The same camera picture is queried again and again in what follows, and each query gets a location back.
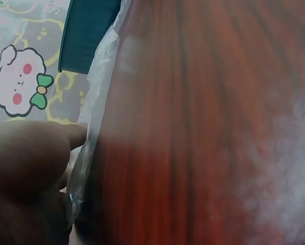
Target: table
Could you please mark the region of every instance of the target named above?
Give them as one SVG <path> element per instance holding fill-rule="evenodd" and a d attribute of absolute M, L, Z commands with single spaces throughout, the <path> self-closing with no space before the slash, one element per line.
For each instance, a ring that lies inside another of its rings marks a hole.
<path fill-rule="evenodd" d="M 120 37 L 91 244 L 305 244 L 305 0 L 133 0 Z"/>

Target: cartoon bunny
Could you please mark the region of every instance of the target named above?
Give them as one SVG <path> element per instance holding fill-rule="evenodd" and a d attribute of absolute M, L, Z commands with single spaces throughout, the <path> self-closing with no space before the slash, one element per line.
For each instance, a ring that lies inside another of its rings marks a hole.
<path fill-rule="evenodd" d="M 33 48 L 2 50 L 0 59 L 0 107 L 10 117 L 27 116 L 32 107 L 47 106 L 47 88 L 54 79 L 46 75 L 43 58 Z"/>

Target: bunny ear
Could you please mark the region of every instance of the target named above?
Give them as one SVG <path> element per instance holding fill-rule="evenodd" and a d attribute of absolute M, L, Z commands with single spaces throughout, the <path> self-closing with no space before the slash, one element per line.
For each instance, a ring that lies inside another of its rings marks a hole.
<path fill-rule="evenodd" d="M 10 65 L 15 60 L 16 57 L 16 48 L 13 45 L 9 45 L 2 50 L 1 59 L 0 59 L 0 69 L 4 65 Z"/>

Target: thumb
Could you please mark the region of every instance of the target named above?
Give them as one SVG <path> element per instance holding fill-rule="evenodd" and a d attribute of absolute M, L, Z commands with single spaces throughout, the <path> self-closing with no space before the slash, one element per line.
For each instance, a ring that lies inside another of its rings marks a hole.
<path fill-rule="evenodd" d="M 16 195 L 42 192 L 63 175 L 70 151 L 86 140 L 86 129 L 54 122 L 0 124 L 0 190 Z"/>

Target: clear plastic wrap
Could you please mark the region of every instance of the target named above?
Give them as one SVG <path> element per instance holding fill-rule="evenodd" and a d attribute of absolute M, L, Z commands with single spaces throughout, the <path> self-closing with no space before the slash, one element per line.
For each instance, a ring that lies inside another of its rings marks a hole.
<path fill-rule="evenodd" d="M 122 0 L 120 11 L 114 23 L 107 30 L 97 47 L 87 77 L 90 82 L 90 88 L 80 113 L 79 122 L 88 122 L 89 119 L 88 135 L 85 144 L 72 152 L 76 161 L 70 163 L 71 166 L 74 166 L 67 185 L 68 200 L 66 211 L 69 226 L 78 217 L 84 202 L 85 187 L 103 119 L 107 92 L 119 46 L 118 32 L 130 4 L 131 0 Z"/>

